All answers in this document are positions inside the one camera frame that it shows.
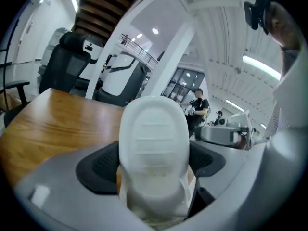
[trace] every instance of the chair backrest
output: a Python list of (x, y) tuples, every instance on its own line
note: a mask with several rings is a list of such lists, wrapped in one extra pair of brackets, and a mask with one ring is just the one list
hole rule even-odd
[(39, 86), (42, 93), (48, 88), (69, 92), (91, 59), (83, 51), (87, 35), (75, 32), (65, 33), (60, 43), (54, 48)]

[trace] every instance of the white pillar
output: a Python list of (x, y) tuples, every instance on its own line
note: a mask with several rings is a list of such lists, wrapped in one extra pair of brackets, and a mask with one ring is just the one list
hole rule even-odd
[(96, 87), (96, 83), (100, 76), (101, 70), (104, 66), (104, 63), (107, 60), (108, 55), (110, 54), (111, 50), (114, 48), (117, 39), (120, 37), (121, 33), (128, 27), (131, 21), (150, 3), (155, 0), (143, 0), (140, 2), (136, 7), (132, 10), (129, 10), (119, 21), (115, 30), (112, 32), (110, 38), (108, 39), (107, 43), (104, 46), (104, 49), (96, 63), (95, 69), (93, 70), (91, 79), (89, 81), (86, 98), (92, 99), (93, 93)]
[(194, 36), (194, 33), (195, 28), (190, 22), (184, 22), (182, 24), (168, 45), (164, 55), (158, 62), (156, 69), (141, 95), (142, 97), (161, 95), (162, 91), (171, 80), (182, 55)]

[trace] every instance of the white machine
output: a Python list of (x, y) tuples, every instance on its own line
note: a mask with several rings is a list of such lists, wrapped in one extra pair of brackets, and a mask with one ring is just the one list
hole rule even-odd
[(150, 70), (133, 55), (124, 51), (111, 64), (96, 98), (104, 103), (124, 107), (136, 98)]
[(117, 55), (113, 55), (113, 56), (109, 59), (107, 65), (106, 65), (106, 68), (104, 69), (104, 72), (103, 72), (102, 74), (100, 74), (100, 81), (101, 81), (101, 82), (104, 83), (104, 81), (106, 80), (107, 75), (108, 75), (108, 73), (110, 72), (111, 67), (112, 67), (112, 65), (114, 64), (115, 60), (116, 60), (116, 57), (117, 57)]

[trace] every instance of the headrest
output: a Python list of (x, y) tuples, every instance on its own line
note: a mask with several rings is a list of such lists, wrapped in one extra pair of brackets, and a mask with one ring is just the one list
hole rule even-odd
[(87, 37), (89, 36), (75, 32), (67, 32), (60, 38), (60, 45), (68, 51), (83, 54), (83, 44)]

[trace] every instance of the white plastic cover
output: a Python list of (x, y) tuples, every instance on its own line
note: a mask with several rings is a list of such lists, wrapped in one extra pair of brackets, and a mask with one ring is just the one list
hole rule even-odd
[(187, 215), (189, 137), (184, 113), (173, 100), (142, 97), (124, 110), (119, 137), (120, 198), (154, 223)]

